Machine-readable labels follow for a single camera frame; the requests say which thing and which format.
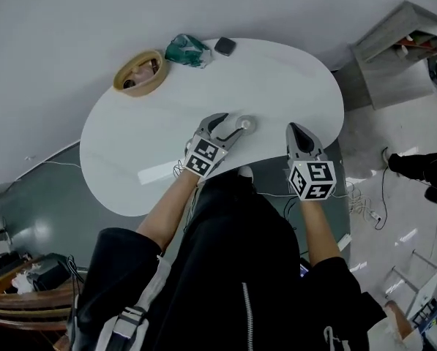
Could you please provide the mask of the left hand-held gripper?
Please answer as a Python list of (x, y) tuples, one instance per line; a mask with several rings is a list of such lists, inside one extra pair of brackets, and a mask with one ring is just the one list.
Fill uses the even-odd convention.
[(187, 149), (184, 169), (206, 178), (224, 160), (242, 136), (242, 128), (238, 128), (225, 138), (212, 137), (213, 130), (227, 117), (228, 113), (215, 113), (200, 122)]

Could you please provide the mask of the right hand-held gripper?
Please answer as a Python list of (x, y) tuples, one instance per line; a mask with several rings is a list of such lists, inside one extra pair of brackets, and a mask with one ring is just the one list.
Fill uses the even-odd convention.
[(328, 160), (318, 138), (294, 122), (288, 124), (285, 136), (292, 191), (300, 200), (327, 200), (337, 179), (333, 161)]

